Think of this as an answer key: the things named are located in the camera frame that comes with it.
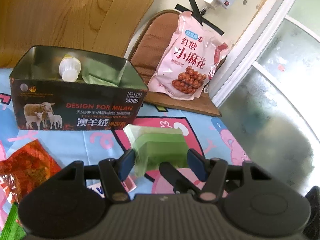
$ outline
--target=black tape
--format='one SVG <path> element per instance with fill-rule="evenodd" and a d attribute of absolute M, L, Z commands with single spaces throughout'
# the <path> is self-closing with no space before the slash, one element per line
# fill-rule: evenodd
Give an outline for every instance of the black tape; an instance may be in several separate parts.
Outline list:
<path fill-rule="evenodd" d="M 217 33 L 219 33 L 221 36 L 224 34 L 224 31 L 222 31 L 219 27 L 217 27 L 216 25 L 214 25 L 213 23 L 209 22 L 207 19 L 202 17 L 202 14 L 200 13 L 199 8 L 197 6 L 196 0 L 189 0 L 189 2 L 190 2 L 190 5 L 193 9 L 193 12 L 180 4 L 177 4 L 175 9 L 180 12 L 185 12 L 185 11 L 192 12 L 192 14 L 191 14 L 192 17 L 195 18 L 201 25 L 202 25 L 202 23 L 205 23 L 209 27 L 214 29 Z"/>

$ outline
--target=small card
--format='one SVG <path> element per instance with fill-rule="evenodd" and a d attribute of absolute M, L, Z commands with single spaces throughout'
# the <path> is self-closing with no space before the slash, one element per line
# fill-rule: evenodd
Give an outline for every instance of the small card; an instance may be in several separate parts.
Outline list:
<path fill-rule="evenodd" d="M 128 176 L 125 179 L 125 181 L 122 182 L 122 185 L 128 193 L 130 193 L 131 191 L 133 191 L 137 187 L 136 184 L 134 183 L 133 179 L 130 176 Z M 92 189 L 93 191 L 97 192 L 101 197 L 104 198 L 104 193 L 103 193 L 101 183 L 93 184 L 91 186 L 88 186 L 87 188 Z"/>

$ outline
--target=sheep picture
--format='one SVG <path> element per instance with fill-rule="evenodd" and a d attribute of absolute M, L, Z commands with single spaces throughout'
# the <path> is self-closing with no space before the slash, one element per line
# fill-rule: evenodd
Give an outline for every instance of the sheep picture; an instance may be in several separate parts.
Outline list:
<path fill-rule="evenodd" d="M 40 123 L 42 121 L 42 115 L 43 115 L 44 112 L 41 112 L 41 113 L 37 113 L 37 112 L 34 112 L 34 114 L 36 115 L 28 115 L 26 117 L 26 126 L 27 126 L 27 129 L 28 129 L 28 126 L 30 127 L 30 129 L 33 129 L 32 127 L 32 123 L 33 122 L 36 122 L 37 123 L 37 126 L 38 126 L 38 130 L 40 130 Z"/>
<path fill-rule="evenodd" d="M 52 112 L 48 112 L 48 117 L 50 120 L 50 130 L 52 129 L 52 124 L 54 123 L 54 128 L 57 129 L 57 123 L 58 128 L 62 128 L 62 118 L 60 115 L 53 115 Z"/>
<path fill-rule="evenodd" d="M 42 115 L 43 127 L 47 128 L 48 112 L 53 112 L 52 107 L 54 103 L 43 102 L 41 104 L 26 104 L 24 106 L 24 116 L 36 116 L 35 113 L 44 112 Z"/>

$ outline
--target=green wrapper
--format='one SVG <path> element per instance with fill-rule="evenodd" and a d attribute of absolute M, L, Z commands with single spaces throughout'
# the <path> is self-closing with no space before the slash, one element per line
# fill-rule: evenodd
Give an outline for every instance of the green wrapper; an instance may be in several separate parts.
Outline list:
<path fill-rule="evenodd" d="M 19 225 L 18 221 L 18 207 L 17 203 L 12 205 L 7 221 L 2 230 L 0 240 L 21 240 L 26 233 Z"/>
<path fill-rule="evenodd" d="M 134 171 L 137 177 L 142 177 L 146 171 L 158 169 L 161 162 L 169 162 L 176 168 L 188 167 L 189 147 L 180 129 L 129 124 L 124 132 L 136 152 Z"/>

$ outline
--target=wooden floor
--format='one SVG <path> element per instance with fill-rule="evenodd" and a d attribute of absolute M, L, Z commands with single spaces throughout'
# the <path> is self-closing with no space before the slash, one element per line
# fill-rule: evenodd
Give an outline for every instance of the wooden floor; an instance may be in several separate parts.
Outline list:
<path fill-rule="evenodd" d="M 0 0 L 0 67 L 33 45 L 123 56 L 153 0 Z"/>

